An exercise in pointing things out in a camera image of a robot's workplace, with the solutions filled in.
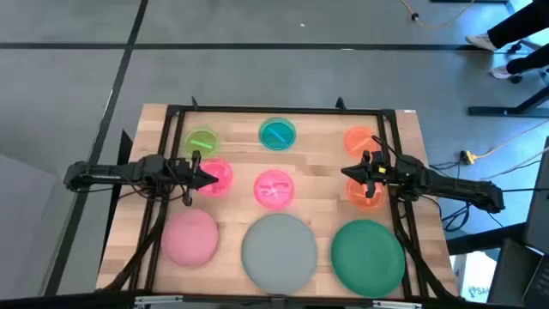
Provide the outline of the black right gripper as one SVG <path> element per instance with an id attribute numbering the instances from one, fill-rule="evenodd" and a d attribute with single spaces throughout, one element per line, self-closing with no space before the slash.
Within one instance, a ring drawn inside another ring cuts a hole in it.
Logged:
<path id="1" fill-rule="evenodd" d="M 390 164 L 386 162 L 382 151 L 363 152 L 363 163 L 351 167 L 343 167 L 341 172 L 359 184 L 365 185 L 365 196 L 374 197 L 376 183 L 386 185 L 388 181 L 387 169 Z"/>

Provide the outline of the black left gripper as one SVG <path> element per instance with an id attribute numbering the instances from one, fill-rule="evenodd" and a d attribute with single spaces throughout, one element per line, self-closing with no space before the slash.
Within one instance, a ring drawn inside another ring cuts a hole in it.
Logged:
<path id="1" fill-rule="evenodd" d="M 201 154 L 194 150 L 189 160 L 185 158 L 175 158 L 168 160 L 168 172 L 176 182 L 176 185 L 182 189 L 182 202 L 184 205 L 192 204 L 192 191 L 212 191 L 214 184 L 219 180 L 216 176 L 204 172 L 200 166 Z"/>

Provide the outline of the translucent orange small plate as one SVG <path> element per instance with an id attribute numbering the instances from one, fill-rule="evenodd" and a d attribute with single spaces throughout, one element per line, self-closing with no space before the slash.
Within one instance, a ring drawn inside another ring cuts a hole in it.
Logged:
<path id="1" fill-rule="evenodd" d="M 353 126 L 344 134 L 344 146 L 349 155 L 360 159 L 365 151 L 378 151 L 379 145 L 371 138 L 374 130 L 368 126 Z"/>
<path id="2" fill-rule="evenodd" d="M 370 211 L 380 208 L 384 204 L 385 192 L 380 183 L 375 183 L 373 197 L 367 197 L 367 185 L 361 185 L 355 180 L 349 179 L 346 186 L 347 199 L 359 210 Z"/>

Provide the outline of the matte pink medium plate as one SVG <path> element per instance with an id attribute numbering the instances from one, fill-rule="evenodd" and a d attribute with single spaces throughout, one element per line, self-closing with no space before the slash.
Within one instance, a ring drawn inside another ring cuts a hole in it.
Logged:
<path id="1" fill-rule="evenodd" d="M 167 222 L 162 251 L 178 266 L 199 267 L 213 255 L 219 240 L 214 218 L 200 209 L 189 209 Z"/>

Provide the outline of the matte dark green large plate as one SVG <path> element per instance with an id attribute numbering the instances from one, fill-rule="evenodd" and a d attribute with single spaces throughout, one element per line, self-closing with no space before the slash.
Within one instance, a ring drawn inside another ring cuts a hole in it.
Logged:
<path id="1" fill-rule="evenodd" d="M 368 298 L 384 297 L 397 289 L 406 266 L 396 237 L 371 220 L 342 226 L 331 241 L 330 261 L 345 288 Z"/>

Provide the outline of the translucent neon pink small plate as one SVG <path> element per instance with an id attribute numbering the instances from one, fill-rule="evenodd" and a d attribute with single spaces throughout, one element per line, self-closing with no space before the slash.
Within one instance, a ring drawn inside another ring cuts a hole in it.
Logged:
<path id="1" fill-rule="evenodd" d="M 232 186 L 233 171 L 227 161 L 222 159 L 206 160 L 201 163 L 201 169 L 216 177 L 218 181 L 200 188 L 199 193 L 206 197 L 220 197 L 229 192 Z"/>
<path id="2" fill-rule="evenodd" d="M 256 178 L 253 193 L 265 209 L 279 211 L 290 205 L 295 185 L 289 174 L 281 170 L 268 170 Z"/>

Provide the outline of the translucent lime green small plate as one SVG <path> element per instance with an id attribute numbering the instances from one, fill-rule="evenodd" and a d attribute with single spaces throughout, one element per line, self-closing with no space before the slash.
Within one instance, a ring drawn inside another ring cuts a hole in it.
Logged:
<path id="1" fill-rule="evenodd" d="M 192 130 L 184 140 L 184 151 L 188 155 L 191 155 L 194 151 L 199 151 L 202 158 L 209 158 L 216 155 L 218 148 L 218 135 L 207 127 Z"/>

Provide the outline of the translucent teal small plate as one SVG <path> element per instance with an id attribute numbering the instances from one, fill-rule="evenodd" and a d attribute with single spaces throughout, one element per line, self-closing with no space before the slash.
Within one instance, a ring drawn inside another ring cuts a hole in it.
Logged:
<path id="1" fill-rule="evenodd" d="M 293 123 L 286 118 L 268 118 L 258 131 L 258 138 L 268 149 L 281 151 L 291 148 L 297 138 Z"/>

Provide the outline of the matte grey large plate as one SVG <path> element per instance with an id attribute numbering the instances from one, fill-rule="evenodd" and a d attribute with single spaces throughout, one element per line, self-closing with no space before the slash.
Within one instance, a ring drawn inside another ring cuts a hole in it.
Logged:
<path id="1" fill-rule="evenodd" d="M 247 230 L 241 244 L 241 263 L 263 292 L 294 294 L 316 271 L 315 234 L 292 215 L 265 215 Z"/>

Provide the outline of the white printed cardboard box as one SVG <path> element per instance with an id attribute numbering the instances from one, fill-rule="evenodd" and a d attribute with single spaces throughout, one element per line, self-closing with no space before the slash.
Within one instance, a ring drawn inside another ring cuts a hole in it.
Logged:
<path id="1" fill-rule="evenodd" d="M 486 303 L 497 262 L 482 251 L 450 257 L 460 296 L 467 301 Z"/>

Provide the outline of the black desk leg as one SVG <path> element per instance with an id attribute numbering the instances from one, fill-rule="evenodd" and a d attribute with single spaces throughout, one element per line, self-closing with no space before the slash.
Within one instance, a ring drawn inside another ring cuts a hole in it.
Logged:
<path id="1" fill-rule="evenodd" d="M 549 86 L 546 86 L 518 106 L 470 106 L 468 115 L 476 117 L 549 118 L 549 107 L 540 108 L 548 100 Z"/>

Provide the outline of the black bar with silver brackets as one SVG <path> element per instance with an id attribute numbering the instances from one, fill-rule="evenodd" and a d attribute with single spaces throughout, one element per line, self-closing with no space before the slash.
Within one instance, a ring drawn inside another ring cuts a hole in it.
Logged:
<path id="1" fill-rule="evenodd" d="M 410 297 L 403 300 L 343 299 L 290 296 L 231 296 L 205 294 L 150 294 L 146 290 L 104 291 L 89 294 L 62 294 L 13 300 L 0 300 L 0 309 L 93 309 L 125 308 L 167 303 L 237 303 L 241 305 L 269 304 L 274 308 L 302 306 L 360 306 L 389 309 L 526 309 L 520 306 L 483 304 L 465 300 Z"/>

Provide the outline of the dark grey desk equipment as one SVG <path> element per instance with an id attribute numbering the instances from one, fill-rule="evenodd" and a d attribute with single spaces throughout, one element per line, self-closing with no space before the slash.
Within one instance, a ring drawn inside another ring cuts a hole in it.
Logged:
<path id="1" fill-rule="evenodd" d="M 487 301 L 549 309 L 549 149 L 541 158 L 525 222 L 486 234 L 486 246 L 501 249 Z"/>

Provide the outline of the person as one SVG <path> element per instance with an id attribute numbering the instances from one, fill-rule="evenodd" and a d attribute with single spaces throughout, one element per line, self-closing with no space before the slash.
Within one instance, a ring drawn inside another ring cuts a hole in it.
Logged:
<path id="1" fill-rule="evenodd" d="M 480 49 L 494 52 L 505 45 L 525 39 L 529 35 L 549 28 L 549 0 L 533 0 L 504 21 L 483 34 L 468 35 L 466 41 Z M 549 65 L 549 43 L 536 49 L 525 58 L 515 58 L 506 65 L 494 67 L 490 75 L 496 79 L 508 79 L 533 69 Z"/>

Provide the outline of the black aluminium table frame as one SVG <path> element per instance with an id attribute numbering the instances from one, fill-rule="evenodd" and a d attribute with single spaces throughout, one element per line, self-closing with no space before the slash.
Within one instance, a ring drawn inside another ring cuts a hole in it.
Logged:
<path id="1" fill-rule="evenodd" d="M 275 151 L 262 145 L 258 131 L 268 118 L 286 118 L 293 123 L 297 138 L 291 148 Z M 298 292 L 279 296 L 357 299 L 358 295 L 344 288 L 331 268 L 329 241 L 339 226 L 363 218 L 386 227 L 391 227 L 394 220 L 414 221 L 413 239 L 423 259 L 443 286 L 455 293 L 455 275 L 434 203 L 423 198 L 410 208 L 392 209 L 384 204 L 363 212 L 346 198 L 347 180 L 341 169 L 352 165 L 353 159 L 344 149 L 343 136 L 354 125 L 369 126 L 393 148 L 425 158 L 419 120 L 413 111 L 146 104 L 133 139 L 132 159 L 157 153 L 183 155 L 186 135 L 207 127 L 218 135 L 217 155 L 231 164 L 235 178 L 232 189 L 223 197 L 193 198 L 194 206 L 212 215 L 220 228 L 212 259 L 200 268 L 178 267 L 158 245 L 152 245 L 125 288 L 166 294 L 272 296 L 245 274 L 240 250 L 249 225 L 265 214 L 253 197 L 253 183 L 261 172 L 280 169 L 292 177 L 296 186 L 289 213 L 307 223 L 316 235 L 317 270 Z"/>

